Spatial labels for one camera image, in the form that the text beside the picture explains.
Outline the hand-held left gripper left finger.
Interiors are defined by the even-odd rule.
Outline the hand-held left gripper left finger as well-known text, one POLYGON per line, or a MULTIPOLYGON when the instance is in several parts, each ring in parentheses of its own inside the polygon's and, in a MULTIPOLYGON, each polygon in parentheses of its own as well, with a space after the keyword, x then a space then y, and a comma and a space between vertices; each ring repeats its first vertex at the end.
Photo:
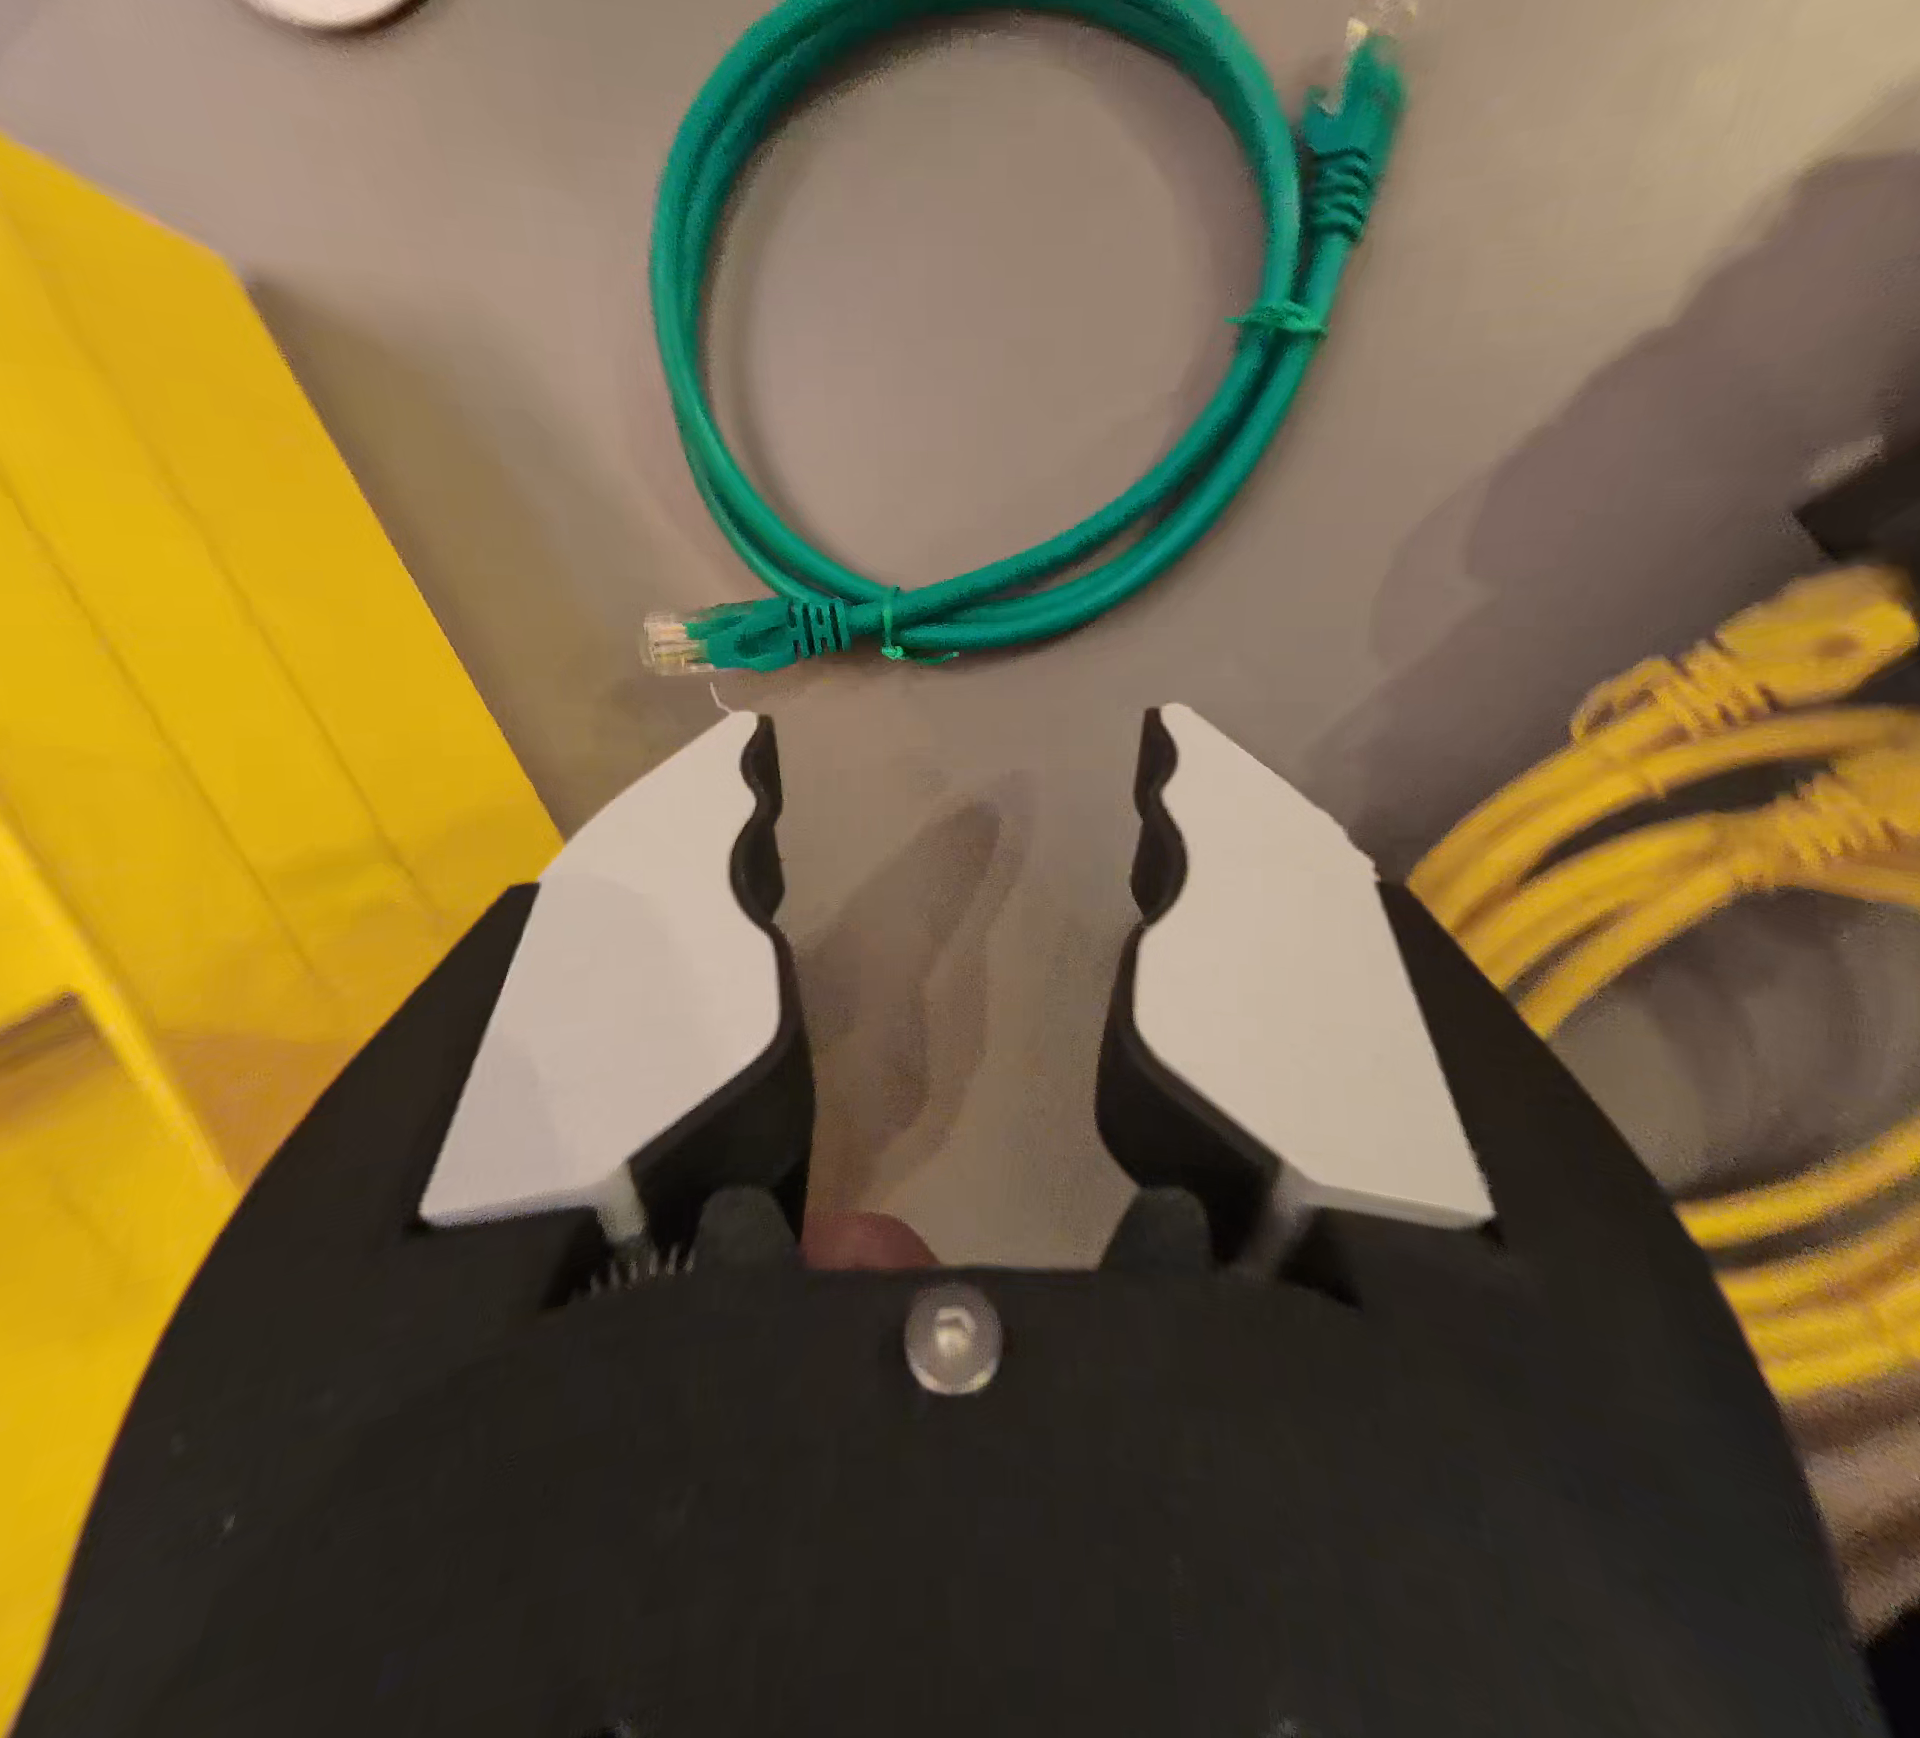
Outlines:
POLYGON ((814 1076, 779 929, 770 717, 724 712, 544 867, 418 1211, 435 1229, 591 1211, 694 1241, 710 1197, 799 1235, 814 1076))

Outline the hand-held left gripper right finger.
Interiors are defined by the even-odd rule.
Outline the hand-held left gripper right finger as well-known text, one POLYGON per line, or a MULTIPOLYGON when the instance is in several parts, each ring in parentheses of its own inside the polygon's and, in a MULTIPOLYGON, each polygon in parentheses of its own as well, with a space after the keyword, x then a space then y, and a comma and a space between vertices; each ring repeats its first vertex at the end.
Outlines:
POLYGON ((1374 860, 1183 702, 1142 717, 1136 808, 1096 1072, 1128 1177, 1186 1193, 1216 1262, 1283 1262, 1329 1211, 1489 1225, 1374 860))

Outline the black network switch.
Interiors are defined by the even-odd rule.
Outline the black network switch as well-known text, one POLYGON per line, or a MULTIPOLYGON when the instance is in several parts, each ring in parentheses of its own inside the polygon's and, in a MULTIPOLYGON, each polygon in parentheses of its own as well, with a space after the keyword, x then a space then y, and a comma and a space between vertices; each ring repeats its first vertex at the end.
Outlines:
POLYGON ((1820 455, 1794 520, 1836 563, 1877 561, 1916 578, 1916 437, 1871 437, 1820 455))

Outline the large yellow plastic bin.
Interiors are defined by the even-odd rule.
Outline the large yellow plastic bin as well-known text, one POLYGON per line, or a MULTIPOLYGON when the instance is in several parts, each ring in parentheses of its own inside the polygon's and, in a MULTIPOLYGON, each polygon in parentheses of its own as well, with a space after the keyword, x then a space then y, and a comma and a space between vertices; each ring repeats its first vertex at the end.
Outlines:
POLYGON ((240 1197, 560 836, 238 275, 3 157, 3 1710, 240 1197))

